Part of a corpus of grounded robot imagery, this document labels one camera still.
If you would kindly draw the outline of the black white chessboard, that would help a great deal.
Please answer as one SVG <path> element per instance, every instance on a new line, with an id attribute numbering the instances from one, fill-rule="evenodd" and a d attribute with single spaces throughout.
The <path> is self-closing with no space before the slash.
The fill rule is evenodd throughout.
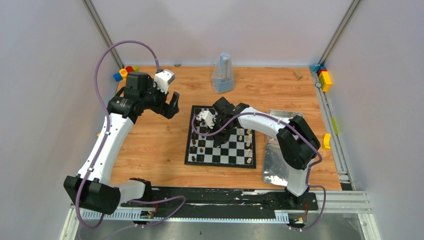
<path id="1" fill-rule="evenodd" d="M 197 134 L 189 124 L 184 163 L 199 166 L 256 168 L 254 130 L 236 127 L 232 129 L 228 142 L 220 147 L 214 147 L 213 143 L 212 136 L 204 137 Z M 192 156 L 195 156 L 195 162 L 192 162 Z M 252 158 L 251 164 L 247 164 L 248 158 Z"/>

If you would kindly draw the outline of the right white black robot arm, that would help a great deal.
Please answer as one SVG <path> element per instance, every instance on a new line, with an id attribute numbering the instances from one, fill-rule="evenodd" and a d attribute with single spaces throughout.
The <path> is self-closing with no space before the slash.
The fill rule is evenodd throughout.
<path id="1" fill-rule="evenodd" d="M 217 100 L 212 108 L 214 113 L 203 110 L 196 119 L 206 124 L 216 146 L 226 143 L 234 128 L 254 130 L 277 141 L 288 167 L 286 204 L 292 209 L 301 207 L 310 190 L 311 167 L 323 160 L 319 153 L 320 141 L 306 120 L 299 115 L 278 118 L 245 103 L 233 105 L 225 97 Z"/>

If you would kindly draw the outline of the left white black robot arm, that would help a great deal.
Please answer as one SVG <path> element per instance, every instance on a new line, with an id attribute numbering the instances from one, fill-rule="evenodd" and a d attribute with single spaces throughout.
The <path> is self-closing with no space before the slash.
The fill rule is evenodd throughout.
<path id="1" fill-rule="evenodd" d="M 165 69 L 151 77 L 145 72 L 130 72 L 126 85 L 108 102 L 103 127 L 89 157 L 76 176 L 67 176 L 63 186 L 80 208 L 111 215 L 118 206 L 135 200 L 140 206 L 153 201 L 151 182 L 130 178 L 111 185 L 112 169 L 130 130 L 145 110 L 171 119 L 179 112 L 179 94 L 166 103 L 170 83 L 175 79 Z"/>

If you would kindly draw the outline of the clear plastic container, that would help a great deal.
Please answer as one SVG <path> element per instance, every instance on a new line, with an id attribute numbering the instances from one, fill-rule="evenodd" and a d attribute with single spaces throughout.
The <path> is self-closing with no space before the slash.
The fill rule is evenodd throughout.
<path id="1" fill-rule="evenodd" d="M 267 113 L 268 119 L 271 121 L 274 121 L 278 123 L 279 121 L 286 122 L 288 119 L 292 119 L 296 116 L 304 117 L 304 115 L 301 112 L 295 112 L 295 111 L 286 111 L 286 110 L 277 110 L 277 109 L 270 109 Z"/>

